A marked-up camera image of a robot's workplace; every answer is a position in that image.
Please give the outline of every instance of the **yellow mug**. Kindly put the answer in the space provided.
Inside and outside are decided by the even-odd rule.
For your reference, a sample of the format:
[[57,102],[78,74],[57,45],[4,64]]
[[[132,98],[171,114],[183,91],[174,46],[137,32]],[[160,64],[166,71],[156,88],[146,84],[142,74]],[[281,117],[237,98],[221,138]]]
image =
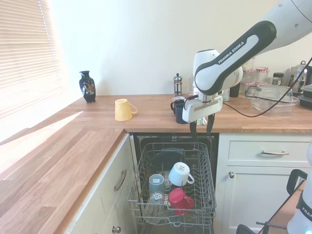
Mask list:
[[[136,111],[132,112],[130,106],[135,108]],[[132,114],[137,113],[134,105],[130,104],[127,99],[118,99],[115,101],[115,120],[127,121],[132,118]]]

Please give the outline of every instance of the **sunlight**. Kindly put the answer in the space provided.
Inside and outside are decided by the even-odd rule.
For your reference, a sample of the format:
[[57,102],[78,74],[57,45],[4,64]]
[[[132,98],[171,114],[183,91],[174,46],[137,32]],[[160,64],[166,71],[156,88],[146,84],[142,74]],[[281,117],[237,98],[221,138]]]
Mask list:
[[41,145],[83,111],[0,146],[0,174]]

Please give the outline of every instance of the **dishwasher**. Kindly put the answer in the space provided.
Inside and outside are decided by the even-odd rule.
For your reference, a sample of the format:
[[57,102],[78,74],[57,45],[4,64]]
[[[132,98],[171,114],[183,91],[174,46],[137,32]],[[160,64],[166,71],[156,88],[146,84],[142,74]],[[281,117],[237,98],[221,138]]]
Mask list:
[[[215,217],[215,174],[218,134],[136,133],[132,134],[137,168],[128,194],[139,234],[213,234]],[[194,183],[175,186],[168,179],[175,162],[190,168]],[[153,174],[164,177],[166,192],[161,204],[150,201],[149,178]],[[183,189],[194,205],[190,209],[174,209],[168,194]]]

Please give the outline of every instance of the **dishwasher rack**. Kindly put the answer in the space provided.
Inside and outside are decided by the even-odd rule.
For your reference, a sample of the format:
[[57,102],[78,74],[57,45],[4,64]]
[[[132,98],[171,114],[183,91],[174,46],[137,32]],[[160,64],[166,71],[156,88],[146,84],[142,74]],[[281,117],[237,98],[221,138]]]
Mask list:
[[[151,159],[163,152],[168,152],[168,156],[170,156],[170,152],[180,153],[181,161],[190,167],[190,174],[194,177],[195,182],[194,184],[187,183],[181,188],[187,196],[194,200],[194,206],[191,209],[174,209],[168,201],[169,192],[177,188],[177,186],[170,184],[168,179],[169,171],[164,171],[164,165],[161,168],[151,165]],[[148,188],[149,177],[158,173],[165,177],[165,202],[163,204],[150,204],[147,203],[150,195]],[[144,224],[149,219],[159,219],[156,225],[171,224],[175,227],[182,226],[184,228],[196,225],[203,229],[203,233],[206,229],[210,229],[212,219],[215,217],[216,202],[207,146],[198,142],[146,144],[136,168],[135,179],[128,194],[128,201],[138,224]],[[161,215],[145,217],[142,211],[146,205],[156,206],[155,209],[160,210]],[[174,211],[188,211],[188,213],[179,216]]]

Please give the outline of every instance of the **window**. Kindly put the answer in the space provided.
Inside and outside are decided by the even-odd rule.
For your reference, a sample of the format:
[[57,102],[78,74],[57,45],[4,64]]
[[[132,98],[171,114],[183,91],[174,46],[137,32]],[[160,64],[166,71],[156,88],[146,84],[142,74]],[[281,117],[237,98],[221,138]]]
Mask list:
[[47,0],[0,0],[0,141],[68,102]]

